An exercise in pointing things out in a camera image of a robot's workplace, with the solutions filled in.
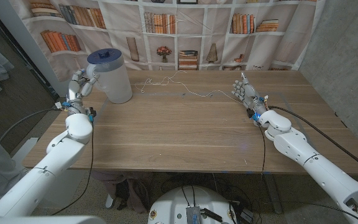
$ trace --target flower vase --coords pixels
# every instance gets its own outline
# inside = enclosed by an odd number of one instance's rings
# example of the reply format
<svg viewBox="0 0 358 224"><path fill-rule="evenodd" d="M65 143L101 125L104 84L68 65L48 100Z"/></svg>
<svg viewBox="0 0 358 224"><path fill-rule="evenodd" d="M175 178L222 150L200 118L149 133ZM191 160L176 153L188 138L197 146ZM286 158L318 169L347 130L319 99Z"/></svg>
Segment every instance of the flower vase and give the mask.
<svg viewBox="0 0 358 224"><path fill-rule="evenodd" d="M163 63L167 63L167 62L168 62L168 59L167 59L167 56L166 56L166 55L163 55L163 56L162 56L162 62L163 62Z"/></svg>

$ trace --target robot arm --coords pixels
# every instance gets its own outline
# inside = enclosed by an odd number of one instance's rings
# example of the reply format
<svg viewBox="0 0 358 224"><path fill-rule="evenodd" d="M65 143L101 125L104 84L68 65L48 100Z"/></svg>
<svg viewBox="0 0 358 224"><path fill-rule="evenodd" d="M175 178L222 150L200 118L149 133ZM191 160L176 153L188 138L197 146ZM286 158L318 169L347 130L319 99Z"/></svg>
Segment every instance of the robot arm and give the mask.
<svg viewBox="0 0 358 224"><path fill-rule="evenodd" d="M55 137L47 148L47 155L0 199L0 217L22 217L32 213L43 199L57 176L73 165L82 155L92 136L92 108L84 108L83 95L92 90L92 80L82 78L84 70L77 71L69 83L67 94L68 117L66 131ZM82 80L85 83L81 94Z"/></svg>
<svg viewBox="0 0 358 224"><path fill-rule="evenodd" d="M301 165L340 209L358 217L358 182L311 147L305 135L291 126L289 119L269 110L265 99L250 87L244 74L242 76L243 81L236 81L232 93L244 102L254 124L267 128L265 135L276 149ZM358 222L348 214L345 216L350 223Z"/></svg>

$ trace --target jug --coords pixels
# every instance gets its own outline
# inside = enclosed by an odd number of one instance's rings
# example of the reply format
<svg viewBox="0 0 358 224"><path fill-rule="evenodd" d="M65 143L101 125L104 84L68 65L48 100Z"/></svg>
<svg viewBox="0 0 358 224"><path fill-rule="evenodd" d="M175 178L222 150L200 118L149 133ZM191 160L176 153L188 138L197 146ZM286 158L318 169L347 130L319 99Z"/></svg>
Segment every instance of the jug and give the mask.
<svg viewBox="0 0 358 224"><path fill-rule="evenodd" d="M97 50L88 56L87 61L87 76L93 78L99 75L94 85L105 92L112 103L125 103L132 98L131 84L120 50Z"/></svg>

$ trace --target table surface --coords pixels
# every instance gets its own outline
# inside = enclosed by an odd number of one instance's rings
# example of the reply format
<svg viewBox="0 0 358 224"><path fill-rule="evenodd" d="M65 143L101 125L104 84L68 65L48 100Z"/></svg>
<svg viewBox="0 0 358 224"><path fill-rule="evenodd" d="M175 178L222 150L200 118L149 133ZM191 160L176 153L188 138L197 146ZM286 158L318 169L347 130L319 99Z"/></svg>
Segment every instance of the table surface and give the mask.
<svg viewBox="0 0 358 224"><path fill-rule="evenodd" d="M200 97L179 83L146 85L141 93L135 83L147 78L161 82L176 71L129 71L133 97L113 104L96 89L84 98L85 106L98 110L94 124L94 169L176 172L261 172L264 142L246 108L221 92ZM268 104L294 111L358 157L358 139L334 115L300 72L246 72L250 83ZM174 78L190 91L206 95L222 90L231 96L240 72L178 72ZM358 163L299 119L282 111L309 143L348 174L358 174ZM33 167L45 156L48 143L65 130L62 112L23 161ZM264 171L274 174L305 173L266 140ZM73 169L89 169L91 144Z"/></svg>

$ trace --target printed backdrop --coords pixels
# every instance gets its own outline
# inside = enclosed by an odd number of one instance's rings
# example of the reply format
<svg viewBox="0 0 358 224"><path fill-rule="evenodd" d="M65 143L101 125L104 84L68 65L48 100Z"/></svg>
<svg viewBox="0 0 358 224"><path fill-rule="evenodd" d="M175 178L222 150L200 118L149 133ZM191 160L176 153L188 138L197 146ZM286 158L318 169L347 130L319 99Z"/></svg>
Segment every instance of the printed backdrop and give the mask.
<svg viewBox="0 0 358 224"><path fill-rule="evenodd" d="M128 70L298 70L325 4L325 0L153 1L163 3L10 0L60 81L86 68L87 56L104 48L119 49ZM192 1L196 4L185 4ZM244 27L247 15L255 24L249 33ZM243 19L241 26L237 17ZM171 50L167 62L157 54L161 46Z"/></svg>

